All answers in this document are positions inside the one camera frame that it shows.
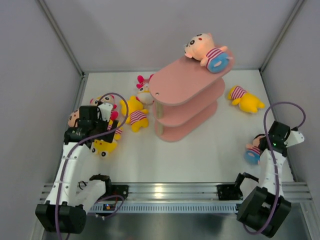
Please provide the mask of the peach doll blue pants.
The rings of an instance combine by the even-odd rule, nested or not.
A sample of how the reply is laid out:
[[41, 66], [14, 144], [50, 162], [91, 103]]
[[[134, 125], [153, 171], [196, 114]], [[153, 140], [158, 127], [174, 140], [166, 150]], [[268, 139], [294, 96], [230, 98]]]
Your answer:
[[211, 33], [200, 33], [192, 37], [184, 46], [187, 58], [199, 61], [211, 73], [222, 72], [233, 57], [227, 53], [227, 46], [216, 46]]
[[253, 140], [252, 143], [247, 143], [245, 145], [245, 160], [252, 164], [258, 165], [260, 163], [261, 150], [259, 148], [260, 140], [265, 137], [265, 134], [258, 134]]
[[80, 112], [79, 109], [73, 111], [69, 117], [68, 117], [68, 126], [69, 127], [77, 127], [78, 126], [78, 122], [77, 119], [79, 118]]

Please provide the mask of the yellow bear striped shirt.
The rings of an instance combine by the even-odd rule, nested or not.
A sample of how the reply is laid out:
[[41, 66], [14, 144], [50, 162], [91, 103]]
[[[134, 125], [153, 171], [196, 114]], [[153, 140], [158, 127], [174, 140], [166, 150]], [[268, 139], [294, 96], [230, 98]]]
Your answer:
[[245, 113], [255, 114], [265, 108], [265, 104], [254, 94], [246, 91], [240, 85], [233, 86], [227, 95], [233, 106], [238, 106]]
[[127, 104], [122, 99], [119, 101], [121, 113], [124, 117], [128, 109], [128, 117], [125, 123], [131, 126], [131, 130], [134, 133], [137, 133], [141, 128], [147, 128], [149, 126], [149, 120], [147, 118], [149, 111], [144, 108], [143, 103], [134, 95], [126, 102]]

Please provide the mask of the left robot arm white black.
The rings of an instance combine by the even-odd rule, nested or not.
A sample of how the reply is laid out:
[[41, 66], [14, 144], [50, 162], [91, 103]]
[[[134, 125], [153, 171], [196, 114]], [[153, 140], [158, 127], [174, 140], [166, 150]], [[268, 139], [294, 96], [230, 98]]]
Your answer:
[[47, 232], [80, 234], [87, 214], [97, 200], [113, 194], [111, 179], [98, 172], [99, 163], [94, 143], [111, 143], [117, 121], [109, 124], [113, 105], [83, 105], [75, 113], [74, 125], [64, 133], [63, 153], [53, 186], [35, 215]]

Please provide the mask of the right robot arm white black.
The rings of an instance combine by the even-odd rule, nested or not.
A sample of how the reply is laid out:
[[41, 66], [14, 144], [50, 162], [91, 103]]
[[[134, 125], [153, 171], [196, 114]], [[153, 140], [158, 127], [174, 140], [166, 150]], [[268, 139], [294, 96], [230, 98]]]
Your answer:
[[260, 176], [240, 173], [233, 186], [235, 196], [243, 199], [238, 208], [237, 221], [254, 232], [272, 238], [289, 212], [291, 202], [285, 200], [282, 191], [282, 168], [287, 158], [287, 143], [291, 133], [289, 126], [274, 121], [267, 138], [260, 140]]

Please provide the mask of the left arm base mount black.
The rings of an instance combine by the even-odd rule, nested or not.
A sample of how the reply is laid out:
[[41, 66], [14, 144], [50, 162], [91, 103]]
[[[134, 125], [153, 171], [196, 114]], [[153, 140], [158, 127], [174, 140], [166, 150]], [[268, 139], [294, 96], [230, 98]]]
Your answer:
[[110, 193], [111, 195], [122, 196], [126, 200], [129, 195], [129, 186], [127, 184], [113, 184]]

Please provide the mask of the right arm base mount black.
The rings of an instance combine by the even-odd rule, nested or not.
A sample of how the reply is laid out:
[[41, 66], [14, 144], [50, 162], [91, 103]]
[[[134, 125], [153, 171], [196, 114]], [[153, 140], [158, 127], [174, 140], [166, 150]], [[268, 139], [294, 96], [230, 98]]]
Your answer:
[[234, 201], [239, 199], [234, 184], [219, 184], [216, 188], [218, 199], [220, 201]]

